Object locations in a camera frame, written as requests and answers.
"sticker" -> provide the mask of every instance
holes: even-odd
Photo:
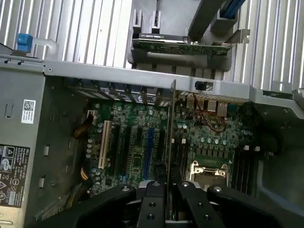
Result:
[[[0,144],[0,206],[21,208],[29,151],[29,147]]]
[[[24,100],[21,123],[23,123],[23,124],[33,124],[34,123],[35,106],[36,106],[36,101]]]

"white pci slot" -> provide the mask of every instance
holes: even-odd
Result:
[[[108,120],[105,120],[104,121],[103,136],[102,136],[102,139],[101,139],[99,163],[98,163],[98,168],[99,169],[104,169],[105,168],[106,154],[108,152],[108,145],[109,145],[111,127],[112,127],[112,122],[108,121]]]

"barcode label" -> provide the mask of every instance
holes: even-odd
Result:
[[[36,101],[24,100],[21,123],[23,124],[34,123],[35,106],[36,106]]]

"motherboard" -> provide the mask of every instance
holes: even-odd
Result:
[[[166,160],[168,111],[92,102],[87,114],[94,119],[85,148],[88,175],[94,181],[91,195],[118,184],[137,188],[141,181],[155,179],[156,164]],[[204,190],[212,184],[237,188],[239,166],[250,165],[240,154],[260,150],[252,107],[188,97],[176,102],[174,114],[171,163],[179,166],[183,180],[196,181]],[[244,178],[249,181],[248,172],[242,175],[246,177],[241,177],[241,185]]]

